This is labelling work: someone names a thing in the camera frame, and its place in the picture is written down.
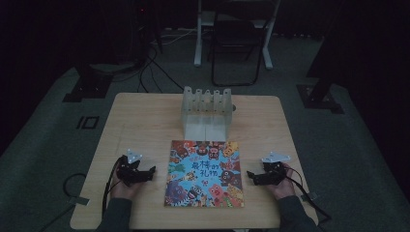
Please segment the black folding chair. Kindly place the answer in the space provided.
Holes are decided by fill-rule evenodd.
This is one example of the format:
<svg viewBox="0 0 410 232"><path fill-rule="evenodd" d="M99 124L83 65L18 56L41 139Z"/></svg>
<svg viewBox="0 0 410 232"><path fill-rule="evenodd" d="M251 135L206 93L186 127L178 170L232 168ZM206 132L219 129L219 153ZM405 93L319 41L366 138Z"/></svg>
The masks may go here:
<svg viewBox="0 0 410 232"><path fill-rule="evenodd" d="M262 50L268 24L275 13L276 5L270 0L225 0L215 8L214 29L211 38L209 57L211 58L211 80L214 86L250 86L259 77ZM246 53L245 60L258 47L254 78L238 81L224 72L222 80L215 75L218 54Z"/></svg>

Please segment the white desk frame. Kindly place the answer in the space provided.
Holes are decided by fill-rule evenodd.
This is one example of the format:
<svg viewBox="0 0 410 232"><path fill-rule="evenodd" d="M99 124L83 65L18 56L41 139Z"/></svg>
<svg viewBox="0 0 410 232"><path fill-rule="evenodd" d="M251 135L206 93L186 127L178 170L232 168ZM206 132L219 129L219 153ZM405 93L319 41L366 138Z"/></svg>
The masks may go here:
<svg viewBox="0 0 410 232"><path fill-rule="evenodd" d="M195 51L194 51L194 57L193 57L193 64L196 67L200 67L202 64L202 42L203 42L202 37L204 33L204 28L214 27L215 12L213 10L204 10L203 9L204 1L207 1L207 0L197 0L196 43L195 43ZM271 70L274 67L268 46L269 46L270 40L273 35L280 2L281 0L274 0L276 9L275 9L272 19L270 20L268 24L264 45L262 47L262 55L264 59L265 68L267 70Z"/></svg>

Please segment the grey tape strip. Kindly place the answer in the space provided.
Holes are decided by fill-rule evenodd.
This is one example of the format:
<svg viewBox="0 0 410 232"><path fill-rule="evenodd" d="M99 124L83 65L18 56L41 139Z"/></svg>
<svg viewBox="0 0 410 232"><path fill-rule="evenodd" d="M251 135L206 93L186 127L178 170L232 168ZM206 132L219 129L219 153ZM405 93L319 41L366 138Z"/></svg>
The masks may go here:
<svg viewBox="0 0 410 232"><path fill-rule="evenodd" d="M69 203L70 203L70 204L73 204L73 205L79 204L79 205L87 206L87 205L89 204L89 199L84 198L84 197L80 197L80 196L78 196L78 197L71 197L71 198L69 199Z"/></svg>

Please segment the translucent white book rack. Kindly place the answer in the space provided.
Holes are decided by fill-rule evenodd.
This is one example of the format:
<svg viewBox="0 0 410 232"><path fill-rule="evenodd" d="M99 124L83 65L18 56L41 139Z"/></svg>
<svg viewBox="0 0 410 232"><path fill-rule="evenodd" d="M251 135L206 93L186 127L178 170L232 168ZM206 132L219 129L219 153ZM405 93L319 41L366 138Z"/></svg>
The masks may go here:
<svg viewBox="0 0 410 232"><path fill-rule="evenodd" d="M181 121L184 138L195 141L226 141L232 123L231 90L184 89Z"/></svg>

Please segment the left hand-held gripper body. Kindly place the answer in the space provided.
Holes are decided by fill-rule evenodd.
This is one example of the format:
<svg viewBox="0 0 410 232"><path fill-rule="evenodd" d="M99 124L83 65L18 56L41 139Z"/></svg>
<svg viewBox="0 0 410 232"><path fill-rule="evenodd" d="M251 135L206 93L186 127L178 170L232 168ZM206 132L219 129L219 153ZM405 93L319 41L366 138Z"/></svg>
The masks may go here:
<svg viewBox="0 0 410 232"><path fill-rule="evenodd" d="M138 166L142 160L140 154L128 149L127 152L119 158L116 174L117 177L128 187L135 183L140 183Z"/></svg>

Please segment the colourful picture book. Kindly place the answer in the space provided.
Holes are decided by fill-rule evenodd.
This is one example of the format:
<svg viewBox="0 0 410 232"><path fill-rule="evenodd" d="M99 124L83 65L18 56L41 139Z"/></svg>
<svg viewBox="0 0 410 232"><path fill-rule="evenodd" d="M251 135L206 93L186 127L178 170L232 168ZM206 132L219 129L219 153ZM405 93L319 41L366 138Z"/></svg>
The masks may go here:
<svg viewBox="0 0 410 232"><path fill-rule="evenodd" d="M238 143L173 140L164 205L244 207Z"/></svg>

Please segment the black stand base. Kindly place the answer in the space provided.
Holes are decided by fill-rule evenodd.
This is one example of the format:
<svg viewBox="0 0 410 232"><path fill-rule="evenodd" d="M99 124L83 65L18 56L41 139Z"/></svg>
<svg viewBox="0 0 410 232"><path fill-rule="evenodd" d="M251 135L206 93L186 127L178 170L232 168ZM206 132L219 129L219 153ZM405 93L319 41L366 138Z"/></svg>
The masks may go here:
<svg viewBox="0 0 410 232"><path fill-rule="evenodd" d="M63 102L81 102L83 99L104 99L113 79L111 73L93 69L88 64L79 64L74 67L79 79L72 91Z"/></svg>
<svg viewBox="0 0 410 232"><path fill-rule="evenodd" d="M305 108L328 109L334 114L343 114L341 105L330 93L331 86L331 81L321 78L315 85L298 84L297 90Z"/></svg>

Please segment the person's left hand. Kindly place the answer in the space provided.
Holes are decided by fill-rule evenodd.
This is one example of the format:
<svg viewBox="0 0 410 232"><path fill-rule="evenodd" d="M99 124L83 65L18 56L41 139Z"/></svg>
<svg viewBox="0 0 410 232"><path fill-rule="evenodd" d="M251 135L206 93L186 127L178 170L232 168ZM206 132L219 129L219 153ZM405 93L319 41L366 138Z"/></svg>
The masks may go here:
<svg viewBox="0 0 410 232"><path fill-rule="evenodd" d="M136 183L128 187L116 176L112 178L110 197L111 198L124 198L128 200L133 200L138 190L143 186L142 183Z"/></svg>

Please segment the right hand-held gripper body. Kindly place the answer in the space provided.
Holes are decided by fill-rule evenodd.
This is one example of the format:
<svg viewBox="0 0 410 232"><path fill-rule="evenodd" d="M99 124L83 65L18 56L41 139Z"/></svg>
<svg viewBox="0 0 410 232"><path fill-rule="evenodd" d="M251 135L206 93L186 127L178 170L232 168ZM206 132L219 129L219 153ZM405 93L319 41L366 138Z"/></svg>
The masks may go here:
<svg viewBox="0 0 410 232"><path fill-rule="evenodd" d="M271 152L267 157L261 160L265 171L262 177L262 183L264 185L278 185L286 177L283 162L289 161L291 158L287 155Z"/></svg>

